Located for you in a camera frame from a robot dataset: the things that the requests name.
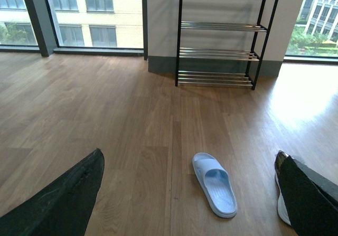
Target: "light blue slide sandal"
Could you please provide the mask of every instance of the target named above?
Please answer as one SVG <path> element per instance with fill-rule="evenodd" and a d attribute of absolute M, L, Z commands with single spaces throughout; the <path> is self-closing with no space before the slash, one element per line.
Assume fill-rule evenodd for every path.
<path fill-rule="evenodd" d="M 227 171 L 207 153 L 197 153 L 192 159 L 192 165 L 212 211 L 221 218 L 235 216 L 237 202 Z"/>

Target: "wall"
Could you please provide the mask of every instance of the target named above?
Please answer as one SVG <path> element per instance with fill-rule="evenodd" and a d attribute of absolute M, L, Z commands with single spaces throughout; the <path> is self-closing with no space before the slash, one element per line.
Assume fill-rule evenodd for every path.
<path fill-rule="evenodd" d="M 219 21 L 219 22 L 251 22 L 257 18 L 260 0 L 198 0 L 204 2 L 206 7 L 202 7 L 198 2 L 187 0 L 184 7 L 188 12 L 183 13 L 184 19 L 195 21 Z M 266 65 L 280 67 L 289 39 L 291 37 L 294 24 L 296 22 L 303 0 L 279 0 L 274 23 L 271 29 L 269 42 L 265 54 Z M 148 0 L 148 54 L 150 71 L 173 71 L 174 58 L 176 56 L 177 44 L 177 19 L 178 19 L 179 0 Z M 271 5 L 267 6 L 267 11 L 271 10 Z M 268 15 L 264 16 L 263 24 L 267 21 Z M 245 34 L 238 36 L 229 33 L 220 36 L 216 33 L 210 35 L 216 39 L 212 42 L 202 34 L 187 34 L 187 40 L 183 45 L 196 43 L 198 46 L 208 48 L 210 46 L 224 47 L 224 49 L 246 50 L 250 45 L 252 36 Z"/>

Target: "floor-to-ceiling window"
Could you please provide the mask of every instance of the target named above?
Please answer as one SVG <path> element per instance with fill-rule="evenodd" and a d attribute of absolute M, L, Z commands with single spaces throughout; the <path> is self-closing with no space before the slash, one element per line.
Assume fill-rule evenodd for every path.
<path fill-rule="evenodd" d="M 337 14 L 337 0 L 303 0 L 286 54 L 338 57 Z"/>
<path fill-rule="evenodd" d="M 37 45 L 24 0 L 0 0 L 0 44 Z"/>
<path fill-rule="evenodd" d="M 49 0 L 60 46 L 143 48 L 142 0 Z"/>

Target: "building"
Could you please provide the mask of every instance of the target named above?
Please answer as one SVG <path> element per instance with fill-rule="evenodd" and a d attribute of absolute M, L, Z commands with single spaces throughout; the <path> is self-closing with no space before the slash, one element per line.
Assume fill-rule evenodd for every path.
<path fill-rule="evenodd" d="M 142 0 L 48 0 L 60 46 L 143 48 Z M 0 25 L 36 45 L 23 0 L 0 0 Z"/>
<path fill-rule="evenodd" d="M 337 0 L 313 0 L 305 32 L 327 34 L 328 39 L 338 40 L 338 3 Z"/>
<path fill-rule="evenodd" d="M 313 0 L 303 0 L 298 20 L 307 21 L 313 5 Z"/>

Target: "metal shoe rack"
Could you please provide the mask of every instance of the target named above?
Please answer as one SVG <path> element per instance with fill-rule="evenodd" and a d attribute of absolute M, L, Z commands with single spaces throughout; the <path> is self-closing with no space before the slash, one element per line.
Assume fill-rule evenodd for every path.
<path fill-rule="evenodd" d="M 178 84 L 194 84 L 197 86 L 251 87 L 251 89 L 254 90 L 257 84 L 257 79 L 263 61 L 265 48 L 268 42 L 271 25 L 273 23 L 273 19 L 275 16 L 278 0 L 274 0 L 274 5 L 271 12 L 268 27 L 264 27 L 263 25 L 261 25 L 261 19 L 265 8 L 265 3 L 266 0 L 262 0 L 256 24 L 239 24 L 239 23 L 182 21 L 183 0 L 180 0 L 175 85 L 178 86 Z M 244 31 L 244 32 L 253 32 L 254 35 L 251 49 L 247 51 L 181 48 L 180 45 L 181 45 L 182 29 Z M 255 51 L 258 33 L 265 33 L 265 40 L 260 54 L 258 54 Z M 180 70 L 181 58 L 238 60 L 238 61 L 248 61 L 248 63 L 245 73 L 234 74 L 234 73 L 201 72 L 201 71 L 197 72 L 197 71 Z M 252 61 L 258 62 L 257 71 L 254 79 L 252 79 L 249 75 L 250 65 Z"/>

